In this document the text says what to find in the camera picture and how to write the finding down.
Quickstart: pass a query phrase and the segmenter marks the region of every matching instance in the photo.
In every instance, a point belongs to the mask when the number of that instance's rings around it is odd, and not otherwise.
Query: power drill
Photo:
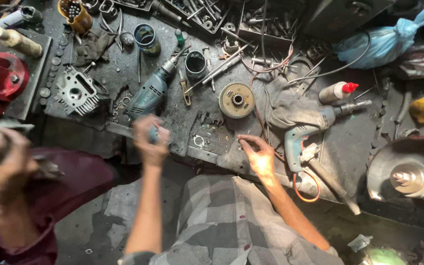
[[[287,163],[292,172],[298,173],[304,171],[300,163],[300,153],[302,152],[304,140],[307,140],[312,134],[316,134],[328,129],[341,115],[351,113],[353,110],[364,108],[371,105],[372,100],[364,100],[358,103],[346,103],[340,106],[319,106],[320,127],[313,125],[296,125],[288,130],[284,136],[284,147],[286,151]]]
[[[140,86],[140,90],[130,100],[123,113],[127,114],[133,120],[148,114],[156,114],[156,108],[166,99],[168,85],[166,81],[176,70],[178,58],[189,49],[191,45],[185,46],[176,56],[166,60],[163,65],[157,69],[148,80]],[[156,142],[157,129],[152,127],[150,130],[150,139]]]

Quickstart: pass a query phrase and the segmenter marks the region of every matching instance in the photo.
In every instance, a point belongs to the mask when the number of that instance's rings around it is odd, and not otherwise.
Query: plaid shirt
[[[189,180],[176,235],[178,240],[168,251],[132,253],[119,264],[343,264],[286,225],[268,198],[238,176],[201,175]]]

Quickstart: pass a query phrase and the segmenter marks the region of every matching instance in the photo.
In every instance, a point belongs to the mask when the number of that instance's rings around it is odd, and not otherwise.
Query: metal ring
[[[201,139],[202,139],[202,143],[201,143],[201,144],[197,144],[197,143],[196,143],[196,139],[197,139],[197,138],[201,138]],[[194,135],[194,144],[195,144],[195,145],[197,145],[198,147],[204,147],[204,144],[205,144],[204,138],[202,138],[202,136],[197,135],[197,134],[196,134],[196,135]]]
[[[122,105],[124,105],[124,106],[127,106],[128,104],[129,104],[129,102],[130,102],[130,98],[129,97],[123,97],[122,98],[122,100],[121,100],[121,103],[122,103]]]

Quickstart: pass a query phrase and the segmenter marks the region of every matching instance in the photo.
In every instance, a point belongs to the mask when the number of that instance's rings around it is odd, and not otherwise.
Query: hand
[[[141,118],[133,123],[134,135],[133,143],[140,151],[143,166],[162,167],[164,159],[168,155],[168,142],[170,140],[170,131],[159,127],[162,120],[153,115]],[[149,131],[153,127],[158,127],[158,141],[151,144],[149,140]]]
[[[18,132],[0,129],[0,150],[5,146],[6,136],[9,149],[0,162],[0,206],[10,204],[22,195],[30,173],[38,169],[38,164],[29,155],[30,142]]]
[[[258,175],[262,183],[273,182],[276,179],[274,176],[274,148],[255,135],[239,135],[238,139],[243,151],[248,155],[251,169]],[[258,152],[255,152],[248,142],[256,145],[259,149]]]

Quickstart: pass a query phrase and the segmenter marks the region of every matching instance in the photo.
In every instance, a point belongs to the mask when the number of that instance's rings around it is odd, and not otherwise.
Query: bolt
[[[95,65],[96,65],[95,62],[91,62],[91,64],[88,65],[88,67],[86,67],[86,69],[83,71],[83,74],[87,73]]]
[[[10,79],[13,84],[19,82],[19,76],[17,75],[11,75]]]
[[[392,175],[395,180],[401,184],[407,183],[410,181],[410,174],[405,172],[396,172]]]

